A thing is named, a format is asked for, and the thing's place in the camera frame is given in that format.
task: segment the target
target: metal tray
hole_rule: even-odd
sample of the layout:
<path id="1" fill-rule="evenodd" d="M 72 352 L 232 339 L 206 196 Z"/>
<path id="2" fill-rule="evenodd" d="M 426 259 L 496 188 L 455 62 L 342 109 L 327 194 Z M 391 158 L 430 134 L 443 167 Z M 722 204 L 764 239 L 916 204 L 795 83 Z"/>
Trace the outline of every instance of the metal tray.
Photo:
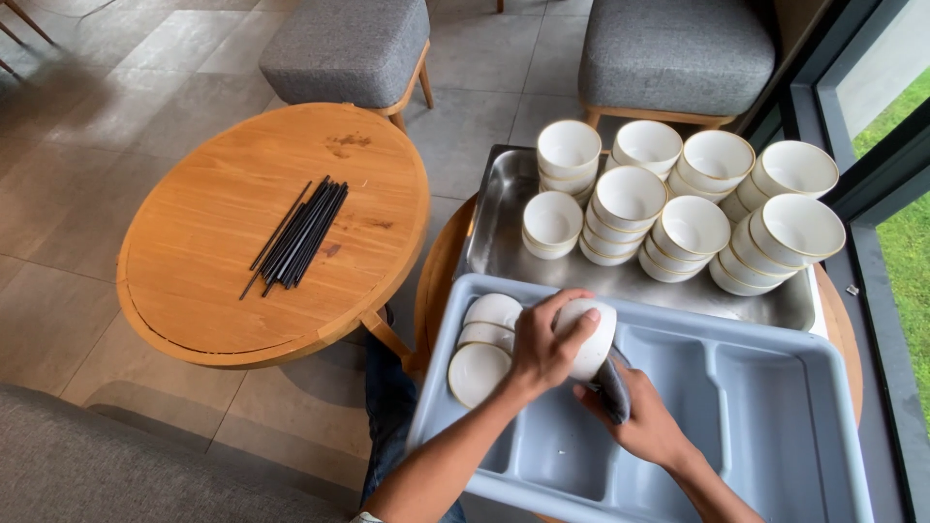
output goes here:
<path id="1" fill-rule="evenodd" d="M 523 306 L 555 288 L 465 275 L 449 295 L 407 438 L 412 450 L 468 411 L 446 371 L 469 306 L 489 292 Z M 871 523 L 843 359 L 806 332 L 599 296 L 615 345 L 649 375 L 708 463 L 764 521 Z M 524 408 L 466 491 L 568 523 L 698 523 L 660 467 L 618 446 L 572 395 L 572 380 Z"/>
<path id="2" fill-rule="evenodd" d="M 559 260 L 536 258 L 524 248 L 520 228 L 523 209 L 538 193 L 538 183 L 536 149 L 491 148 L 456 277 L 478 273 L 556 288 L 584 287 L 601 296 L 826 337 L 811 269 L 767 294 L 744 298 L 717 287 L 708 269 L 688 281 L 668 284 L 649 277 L 635 259 L 618 267 L 602 267 L 588 261 L 578 248 Z"/>

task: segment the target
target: green grass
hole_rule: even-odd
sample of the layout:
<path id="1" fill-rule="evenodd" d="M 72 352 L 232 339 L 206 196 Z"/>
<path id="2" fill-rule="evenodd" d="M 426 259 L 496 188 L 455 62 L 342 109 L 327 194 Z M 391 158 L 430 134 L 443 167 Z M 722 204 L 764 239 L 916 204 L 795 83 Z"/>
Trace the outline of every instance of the green grass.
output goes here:
<path id="1" fill-rule="evenodd" d="M 930 68 L 917 77 L 853 139 L 861 158 L 930 98 Z M 908 341 L 923 417 L 930 427 L 930 193 L 877 227 L 897 314 Z"/>

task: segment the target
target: blue jeans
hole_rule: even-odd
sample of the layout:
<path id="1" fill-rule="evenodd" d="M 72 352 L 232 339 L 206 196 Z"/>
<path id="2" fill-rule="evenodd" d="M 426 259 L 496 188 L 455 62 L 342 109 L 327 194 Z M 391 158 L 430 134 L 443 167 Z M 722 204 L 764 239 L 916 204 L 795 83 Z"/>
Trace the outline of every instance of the blue jeans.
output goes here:
<path id="1" fill-rule="evenodd" d="M 371 435 L 371 458 L 362 488 L 362 504 L 404 460 L 404 446 L 416 408 L 417 386 L 404 374 L 400 358 L 381 340 L 368 334 L 365 339 L 365 410 Z M 465 523 L 461 504 L 456 501 L 439 523 Z"/>

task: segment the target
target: hand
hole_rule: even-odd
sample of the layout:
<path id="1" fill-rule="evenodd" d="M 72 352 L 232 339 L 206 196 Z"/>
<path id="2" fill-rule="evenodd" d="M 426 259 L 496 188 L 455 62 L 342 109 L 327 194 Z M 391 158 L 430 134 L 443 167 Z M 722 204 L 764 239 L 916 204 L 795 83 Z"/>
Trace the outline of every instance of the hand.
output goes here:
<path id="1" fill-rule="evenodd" d="M 562 339 L 557 339 L 552 332 L 555 314 L 575 298 L 593 297 L 583 288 L 566 288 L 520 314 L 513 344 L 513 362 L 504 382 L 515 384 L 522 390 L 527 402 L 565 381 L 581 344 L 601 323 L 601 313 L 590 309 Z"/>
<path id="2" fill-rule="evenodd" d="M 607 427 L 607 431 L 630 454 L 671 470 L 699 453 L 688 441 L 662 403 L 656 387 L 645 372 L 627 369 L 613 361 L 630 390 L 630 420 L 614 425 L 604 412 L 597 393 L 583 385 L 575 385 L 575 396 Z"/>

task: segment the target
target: gray upholstered sofa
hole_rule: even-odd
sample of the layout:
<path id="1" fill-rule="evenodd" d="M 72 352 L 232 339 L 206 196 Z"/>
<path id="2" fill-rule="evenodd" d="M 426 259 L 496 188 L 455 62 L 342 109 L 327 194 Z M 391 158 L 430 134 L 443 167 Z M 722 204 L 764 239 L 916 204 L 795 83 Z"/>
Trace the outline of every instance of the gray upholstered sofa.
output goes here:
<path id="1" fill-rule="evenodd" d="M 62 401 L 0 383 L 0 520 L 346 523 L 303 492 Z"/>

